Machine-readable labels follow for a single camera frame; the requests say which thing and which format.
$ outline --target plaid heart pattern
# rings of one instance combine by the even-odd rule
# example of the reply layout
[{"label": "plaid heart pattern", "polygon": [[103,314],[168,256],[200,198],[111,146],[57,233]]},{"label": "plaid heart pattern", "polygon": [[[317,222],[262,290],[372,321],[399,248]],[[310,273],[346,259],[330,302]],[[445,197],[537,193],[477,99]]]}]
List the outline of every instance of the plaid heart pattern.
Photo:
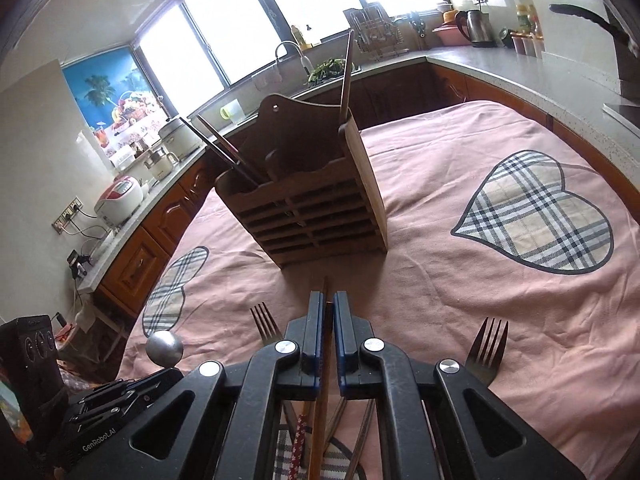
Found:
[{"label": "plaid heart pattern", "polygon": [[209,250],[199,246],[175,260],[165,270],[145,303],[142,330],[147,337],[175,326],[184,305],[184,286],[196,276],[208,256]]},{"label": "plaid heart pattern", "polygon": [[613,252],[606,216],[564,188],[558,161],[533,150],[494,167],[451,234],[555,274],[593,272]]}]

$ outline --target metal ball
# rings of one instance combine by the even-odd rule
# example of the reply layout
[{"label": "metal ball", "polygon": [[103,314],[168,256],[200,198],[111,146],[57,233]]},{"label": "metal ball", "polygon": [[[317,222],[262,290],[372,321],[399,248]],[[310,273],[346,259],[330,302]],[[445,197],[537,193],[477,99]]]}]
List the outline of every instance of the metal ball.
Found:
[{"label": "metal ball", "polygon": [[173,368],[182,359],[184,346],[177,335],[168,330],[154,332],[146,340],[146,355],[162,368]]}]

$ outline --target rice cooker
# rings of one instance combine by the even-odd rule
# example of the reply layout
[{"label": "rice cooker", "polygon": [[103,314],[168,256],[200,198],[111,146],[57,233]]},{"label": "rice cooker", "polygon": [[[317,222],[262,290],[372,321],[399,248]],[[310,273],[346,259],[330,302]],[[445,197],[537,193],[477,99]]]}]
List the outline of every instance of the rice cooker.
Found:
[{"label": "rice cooker", "polygon": [[104,191],[95,204],[94,211],[98,218],[115,229],[129,219],[143,197],[140,183],[132,176],[123,176]]},{"label": "rice cooker", "polygon": [[200,137],[194,134],[191,129],[186,126],[180,116],[174,117],[165,124],[158,132],[162,143],[167,150],[175,153],[179,160],[184,160],[187,155],[193,153],[202,145]]}]

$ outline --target frying pan handle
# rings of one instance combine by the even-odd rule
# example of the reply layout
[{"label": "frying pan handle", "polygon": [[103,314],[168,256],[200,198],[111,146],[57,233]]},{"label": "frying pan handle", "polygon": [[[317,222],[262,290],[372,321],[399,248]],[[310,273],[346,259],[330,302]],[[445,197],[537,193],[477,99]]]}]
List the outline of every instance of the frying pan handle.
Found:
[{"label": "frying pan handle", "polygon": [[603,17],[599,16],[595,12],[569,4],[551,4],[549,10],[556,14],[566,14],[567,16],[578,16],[584,18],[590,22],[596,23],[601,28],[606,30],[615,40],[621,41],[625,46],[629,43],[629,36],[624,30],[620,30],[615,25],[611,25]]},{"label": "frying pan handle", "polygon": [[463,19],[465,20],[466,28],[468,28],[468,25],[466,23],[466,14],[467,14],[466,10],[460,10],[460,12],[456,14],[456,25],[458,26],[458,30],[460,31],[460,34],[462,34],[465,38],[467,38],[469,41],[471,41],[471,38],[469,37],[469,35],[462,28],[462,20]]}]

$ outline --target silver fork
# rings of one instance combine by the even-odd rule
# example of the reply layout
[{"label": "silver fork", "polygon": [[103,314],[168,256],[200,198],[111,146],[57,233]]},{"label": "silver fork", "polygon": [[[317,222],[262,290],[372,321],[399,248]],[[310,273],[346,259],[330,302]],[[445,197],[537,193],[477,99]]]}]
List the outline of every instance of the silver fork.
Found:
[{"label": "silver fork", "polygon": [[[271,312],[269,312],[269,309],[264,302],[262,302],[262,305],[258,303],[249,310],[251,311],[251,315],[254,317],[258,332],[260,332],[260,339],[262,339],[263,346],[267,346],[284,339],[282,332],[278,328],[277,323],[273,319]],[[289,429],[289,437],[291,439],[291,443],[293,443],[296,438],[298,416],[296,415],[296,410],[293,409],[293,404],[290,400],[282,401],[282,409],[284,411],[284,419],[287,423],[287,428]]]},{"label": "silver fork", "polygon": [[[465,368],[469,370],[473,375],[475,375],[480,381],[485,385],[489,386],[496,375],[498,374],[498,368],[500,368],[500,363],[502,362],[502,356],[504,355],[504,348],[507,345],[507,332],[509,331],[509,322],[504,323],[504,331],[502,332],[502,336],[500,337],[500,341],[498,343],[497,348],[495,347],[495,342],[498,339],[498,334],[500,333],[500,326],[502,324],[502,320],[498,320],[498,326],[495,328],[494,332],[494,324],[495,317],[491,320],[491,326],[489,327],[489,332],[484,340],[484,345],[482,344],[482,340],[484,339],[484,331],[486,330],[486,324],[489,321],[489,318],[486,317],[484,319],[484,323],[480,327],[478,331],[478,335],[474,343],[471,345],[471,350],[469,351],[469,355],[466,357]],[[487,352],[487,347],[489,345],[489,340],[491,341],[491,347]]]}]

